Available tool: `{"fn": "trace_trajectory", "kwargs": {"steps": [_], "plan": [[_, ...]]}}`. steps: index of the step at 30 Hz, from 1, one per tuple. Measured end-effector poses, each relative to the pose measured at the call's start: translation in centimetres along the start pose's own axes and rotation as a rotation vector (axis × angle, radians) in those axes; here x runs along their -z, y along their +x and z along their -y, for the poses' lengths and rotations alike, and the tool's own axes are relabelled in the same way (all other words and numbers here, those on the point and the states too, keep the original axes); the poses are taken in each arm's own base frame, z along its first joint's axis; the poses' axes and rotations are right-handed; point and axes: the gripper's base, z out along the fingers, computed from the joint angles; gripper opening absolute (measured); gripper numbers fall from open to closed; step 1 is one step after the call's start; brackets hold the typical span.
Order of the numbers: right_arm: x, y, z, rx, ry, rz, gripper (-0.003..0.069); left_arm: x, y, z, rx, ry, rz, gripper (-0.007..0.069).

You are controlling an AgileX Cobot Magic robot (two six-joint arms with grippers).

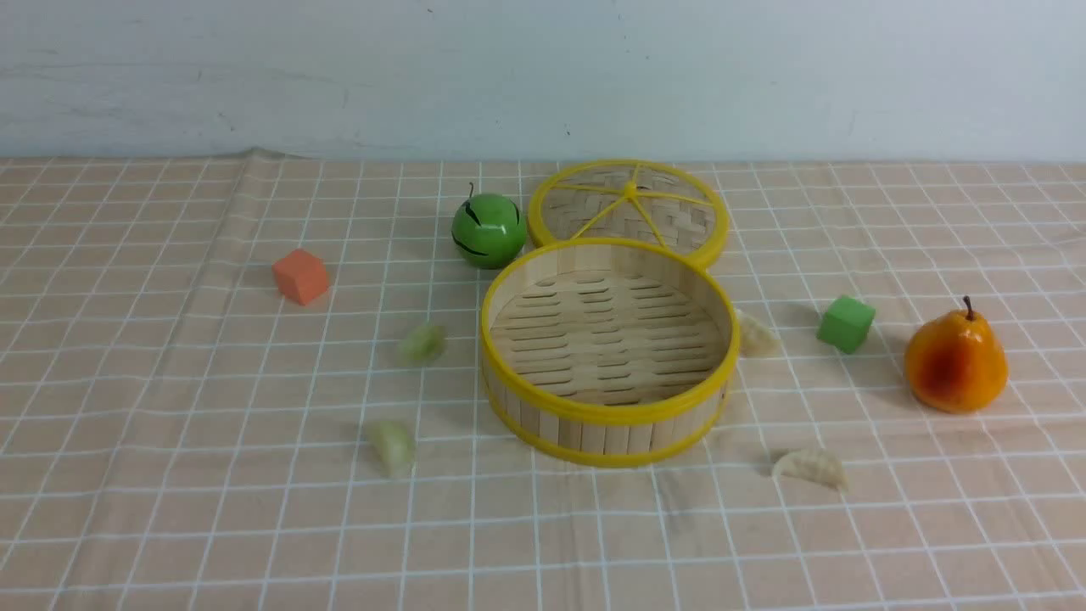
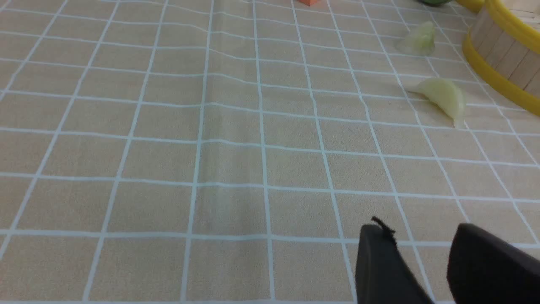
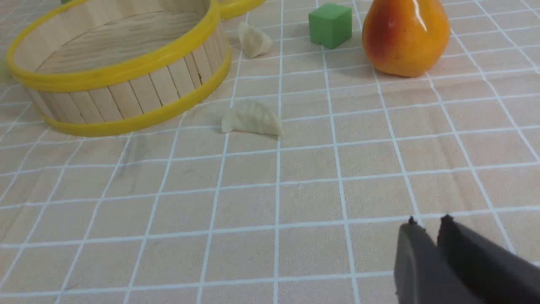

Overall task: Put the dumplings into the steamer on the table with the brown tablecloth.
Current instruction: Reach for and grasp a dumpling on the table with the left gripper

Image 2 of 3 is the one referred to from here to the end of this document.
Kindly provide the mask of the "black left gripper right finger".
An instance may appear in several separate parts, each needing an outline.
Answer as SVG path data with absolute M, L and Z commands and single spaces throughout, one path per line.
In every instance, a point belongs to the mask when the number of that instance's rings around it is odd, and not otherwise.
M 457 304 L 540 302 L 539 260 L 471 223 L 457 227 L 447 281 Z

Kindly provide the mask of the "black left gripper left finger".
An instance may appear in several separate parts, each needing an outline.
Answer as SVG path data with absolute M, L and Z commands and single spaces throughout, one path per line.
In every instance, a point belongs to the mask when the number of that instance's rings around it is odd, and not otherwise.
M 432 304 L 400 254 L 395 230 L 378 217 L 359 232 L 355 286 L 359 304 Z

